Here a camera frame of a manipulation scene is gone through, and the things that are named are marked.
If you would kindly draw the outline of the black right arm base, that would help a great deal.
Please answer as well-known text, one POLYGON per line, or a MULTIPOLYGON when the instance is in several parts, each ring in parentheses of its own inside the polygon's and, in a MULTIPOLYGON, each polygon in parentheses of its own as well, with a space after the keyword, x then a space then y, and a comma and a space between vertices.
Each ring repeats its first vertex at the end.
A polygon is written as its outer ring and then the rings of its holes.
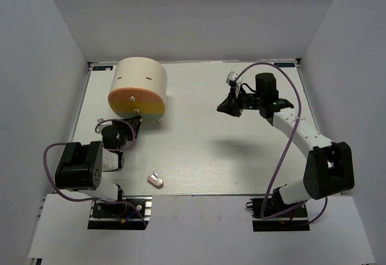
POLYGON ((261 217, 263 197, 252 198, 245 207, 252 214, 254 232, 301 232, 309 231, 308 212, 305 205, 272 219, 261 217))

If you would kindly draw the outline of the pink white eraser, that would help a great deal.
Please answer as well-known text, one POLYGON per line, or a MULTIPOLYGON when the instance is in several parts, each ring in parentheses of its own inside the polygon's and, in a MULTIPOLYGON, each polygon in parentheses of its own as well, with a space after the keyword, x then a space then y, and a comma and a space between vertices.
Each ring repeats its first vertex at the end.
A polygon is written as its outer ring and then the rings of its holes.
POLYGON ((163 179, 155 171, 147 177, 147 181, 158 189, 164 185, 163 179))

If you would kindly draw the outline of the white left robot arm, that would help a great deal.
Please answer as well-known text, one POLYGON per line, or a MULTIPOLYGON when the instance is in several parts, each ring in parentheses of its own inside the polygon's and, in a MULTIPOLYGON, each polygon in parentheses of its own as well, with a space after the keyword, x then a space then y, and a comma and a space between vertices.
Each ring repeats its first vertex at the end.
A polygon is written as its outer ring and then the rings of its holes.
POLYGON ((121 171, 124 152, 138 137, 142 117, 99 119, 94 128, 100 141, 89 144, 68 142, 55 171, 54 183, 59 190, 83 193, 90 200, 107 202, 114 216, 127 210, 122 189, 103 177, 103 173, 121 171))

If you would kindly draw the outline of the beige orange drawer container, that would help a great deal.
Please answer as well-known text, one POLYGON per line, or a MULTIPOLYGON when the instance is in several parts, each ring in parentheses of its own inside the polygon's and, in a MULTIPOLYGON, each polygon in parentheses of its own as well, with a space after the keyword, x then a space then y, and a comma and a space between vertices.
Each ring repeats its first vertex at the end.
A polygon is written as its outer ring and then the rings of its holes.
POLYGON ((116 66, 109 106, 121 118, 159 121, 166 110, 167 83, 166 70, 159 62, 146 57, 123 59, 116 66))

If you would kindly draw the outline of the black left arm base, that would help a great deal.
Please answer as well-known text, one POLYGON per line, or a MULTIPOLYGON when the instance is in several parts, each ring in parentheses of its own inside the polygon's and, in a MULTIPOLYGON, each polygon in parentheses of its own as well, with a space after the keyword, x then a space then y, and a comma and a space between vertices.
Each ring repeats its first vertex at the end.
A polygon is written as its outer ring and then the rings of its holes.
POLYGON ((151 217, 151 196, 124 197, 125 202, 130 202, 136 207, 145 220, 142 222, 137 212, 127 204, 107 205, 102 202, 93 202, 89 214, 87 228, 91 230, 116 230, 116 231, 143 231, 146 229, 151 217))

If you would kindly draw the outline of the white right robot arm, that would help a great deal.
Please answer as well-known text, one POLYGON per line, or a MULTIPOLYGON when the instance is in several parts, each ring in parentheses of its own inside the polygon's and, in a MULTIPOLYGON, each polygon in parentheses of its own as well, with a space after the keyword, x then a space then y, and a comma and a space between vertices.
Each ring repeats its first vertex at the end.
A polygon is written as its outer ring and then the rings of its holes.
POLYGON ((233 117, 240 117, 243 110, 258 111, 306 158, 305 171, 300 180, 278 188, 269 184, 268 192, 272 196, 263 199, 263 219, 267 218, 266 209, 272 212, 272 219, 286 216, 310 199, 319 200, 354 188, 352 151, 347 143, 334 142, 303 120, 292 103, 279 97, 272 73, 257 74, 256 89, 251 93, 242 88, 241 79, 237 73, 229 73, 226 83, 230 91, 217 111, 233 117))

